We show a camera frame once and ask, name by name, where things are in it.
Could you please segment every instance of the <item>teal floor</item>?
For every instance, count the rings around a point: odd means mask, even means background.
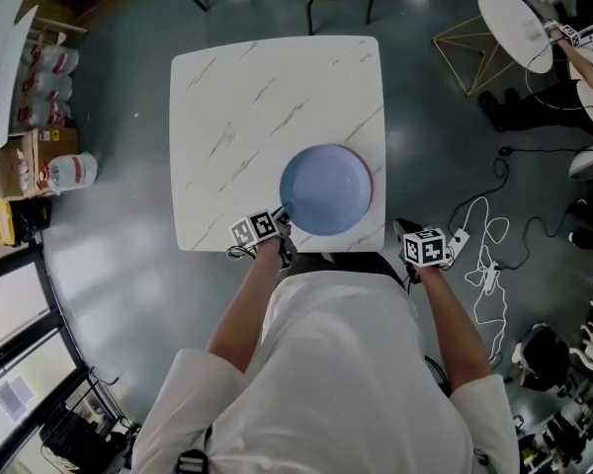
[[[76,342],[104,375],[120,375],[118,394],[127,414],[142,421],[174,354],[202,347],[249,263],[222,254],[182,252],[176,244],[169,179],[168,105],[171,60],[178,54],[246,40],[305,34],[304,0],[209,0],[204,14],[190,0],[132,0],[92,25],[79,44],[73,112],[81,144],[99,160],[100,176],[89,189],[53,202],[44,234],[49,272]],[[319,34],[367,35],[380,44],[386,120],[387,233],[383,253],[397,253],[390,222],[402,216],[446,228],[457,203],[498,183],[493,161],[506,144],[582,147],[593,138],[581,130],[541,128],[497,134],[476,100],[463,96],[431,44],[435,34],[478,13],[476,0],[376,0],[374,21],[364,23],[367,0],[316,2]],[[459,53],[457,61],[478,58]],[[512,67],[490,85],[497,96],[508,86],[524,90],[524,70]],[[538,86],[552,82],[537,77]],[[494,258],[515,263],[530,216],[555,225],[585,185],[567,179],[570,155],[514,155],[507,186],[489,197],[490,215],[510,218],[506,242]],[[458,216],[461,226],[465,213]],[[464,281],[476,260],[482,212],[470,217],[472,239],[447,279],[471,307],[476,288]],[[593,294],[593,253],[534,227],[530,261],[505,272],[508,326],[504,360],[508,374],[518,339],[546,321],[571,342]],[[411,297],[420,312],[427,351],[440,359],[421,286]],[[485,317],[499,314],[493,296]],[[494,327],[480,329],[489,346]],[[554,397],[509,385],[515,413],[532,420],[558,406]]]

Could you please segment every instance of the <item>water bottle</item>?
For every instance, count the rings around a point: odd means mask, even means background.
[[[36,72],[52,72],[53,74],[70,74],[79,63],[79,52],[61,45],[45,45],[34,47],[32,69]]]
[[[22,91],[33,100],[65,102],[72,95],[72,79],[65,74],[33,72],[22,84]]]
[[[64,102],[32,102],[18,111],[18,122],[24,124],[27,130],[48,126],[66,126],[70,119],[70,107]]]
[[[97,178],[97,160],[90,153],[57,156],[44,164],[40,180],[47,181],[56,194],[87,188]]]

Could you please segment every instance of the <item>square table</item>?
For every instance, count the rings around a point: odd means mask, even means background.
[[[378,43],[298,37],[224,45],[174,58],[169,148],[178,246],[225,251],[229,226],[281,205],[288,162],[317,144],[358,153],[373,176],[370,207],[339,235],[293,226],[301,252],[378,251],[386,161]]]

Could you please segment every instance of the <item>blue plate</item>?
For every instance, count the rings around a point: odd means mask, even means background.
[[[362,159],[349,149],[322,145],[303,149],[281,177],[281,203],[291,221],[313,235],[349,230],[367,212],[372,180]]]

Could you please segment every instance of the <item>black shoe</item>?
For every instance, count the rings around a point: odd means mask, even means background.
[[[494,126],[496,131],[505,131],[503,125],[499,120],[499,108],[501,107],[489,91],[484,91],[478,96],[478,103],[481,106],[481,110],[485,113],[487,118]]]
[[[521,101],[521,96],[514,88],[508,88],[505,90],[505,103],[506,104],[518,104]]]

